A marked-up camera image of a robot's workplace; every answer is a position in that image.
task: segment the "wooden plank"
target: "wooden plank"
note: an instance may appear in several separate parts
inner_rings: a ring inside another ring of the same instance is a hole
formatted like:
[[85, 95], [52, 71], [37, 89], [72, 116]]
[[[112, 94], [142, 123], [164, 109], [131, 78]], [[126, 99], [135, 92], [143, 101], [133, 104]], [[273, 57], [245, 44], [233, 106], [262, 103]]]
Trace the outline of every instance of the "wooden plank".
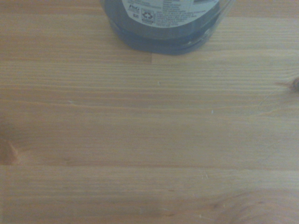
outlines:
[[298, 177], [297, 171], [8, 167], [3, 217], [20, 224], [211, 224], [272, 215], [298, 223]]
[[3, 197], [4, 197], [4, 181], [5, 181], [5, 172], [6, 168], [4, 166], [0, 166], [0, 224], [3, 223]]
[[295, 67], [7, 62], [0, 70], [2, 132], [23, 165], [299, 168], [298, 97], [274, 85]]

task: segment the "logo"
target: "logo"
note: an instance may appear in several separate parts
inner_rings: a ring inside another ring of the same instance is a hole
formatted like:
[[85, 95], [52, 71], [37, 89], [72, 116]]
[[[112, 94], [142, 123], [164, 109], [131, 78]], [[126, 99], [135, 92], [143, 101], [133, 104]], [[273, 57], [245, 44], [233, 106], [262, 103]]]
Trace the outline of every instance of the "logo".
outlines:
[[133, 13], [139, 14], [140, 8], [137, 6], [130, 5], [129, 10], [132, 11]]
[[149, 24], [155, 23], [154, 11], [142, 9], [142, 21]]

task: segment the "pine wood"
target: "pine wood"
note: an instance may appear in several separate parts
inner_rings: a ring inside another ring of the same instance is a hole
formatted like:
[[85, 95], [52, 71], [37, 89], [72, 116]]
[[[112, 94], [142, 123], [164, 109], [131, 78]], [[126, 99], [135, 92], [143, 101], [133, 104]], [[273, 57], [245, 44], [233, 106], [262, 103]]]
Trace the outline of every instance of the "pine wood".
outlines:
[[0, 223], [299, 223], [298, 15], [238, 0], [165, 56], [97, 0], [0, 1]]

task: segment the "wood knot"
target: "wood knot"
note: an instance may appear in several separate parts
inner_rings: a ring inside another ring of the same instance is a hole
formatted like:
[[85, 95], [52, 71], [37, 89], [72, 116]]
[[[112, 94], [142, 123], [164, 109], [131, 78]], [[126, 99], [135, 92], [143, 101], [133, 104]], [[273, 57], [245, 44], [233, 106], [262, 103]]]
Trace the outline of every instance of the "wood knot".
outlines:
[[18, 163], [18, 152], [13, 144], [0, 138], [0, 165], [13, 165]]

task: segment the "dark liquid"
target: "dark liquid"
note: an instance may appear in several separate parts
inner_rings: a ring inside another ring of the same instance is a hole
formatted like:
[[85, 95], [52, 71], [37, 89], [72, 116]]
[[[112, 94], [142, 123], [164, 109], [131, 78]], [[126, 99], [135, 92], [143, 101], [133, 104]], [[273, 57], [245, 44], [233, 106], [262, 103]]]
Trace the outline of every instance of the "dark liquid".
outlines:
[[130, 47], [162, 54], [193, 51], [211, 36], [220, 13], [219, 2], [200, 18], [174, 28], [156, 28], [131, 19], [121, 0], [106, 0], [105, 12], [115, 33]]

